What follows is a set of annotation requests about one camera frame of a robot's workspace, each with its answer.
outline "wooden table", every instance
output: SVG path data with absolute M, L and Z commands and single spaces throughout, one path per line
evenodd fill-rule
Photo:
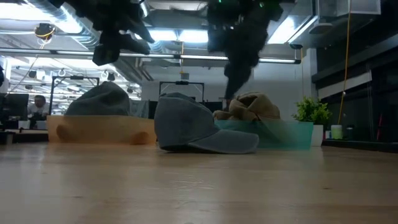
M 0 223 L 398 223 L 398 155 L 0 147 Z

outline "wall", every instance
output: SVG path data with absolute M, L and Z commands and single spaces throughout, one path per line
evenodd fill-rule
M 316 52 L 308 50 L 307 56 L 300 65 L 261 63 L 253 71 L 251 79 L 240 89 L 239 93 L 247 91 L 260 91 L 265 93 L 270 100 L 279 107 L 281 117 L 284 120 L 292 120 L 291 115 L 297 112 L 295 103 L 305 96 L 317 97 L 315 86 L 311 83 L 311 75 L 316 73 Z M 178 72 L 170 74 L 155 74 L 155 70 L 149 70 L 156 80 L 179 80 Z M 204 82 L 204 100 L 220 101 L 224 96 L 226 78 L 222 68 L 197 68 L 190 70 L 190 82 Z M 197 85 L 177 86 L 171 84 L 162 85 L 162 93 L 180 92 L 188 96 L 194 96 L 201 101 L 201 86 Z M 159 98 L 159 81 L 146 82 L 142 85 L 142 100 L 157 101 Z

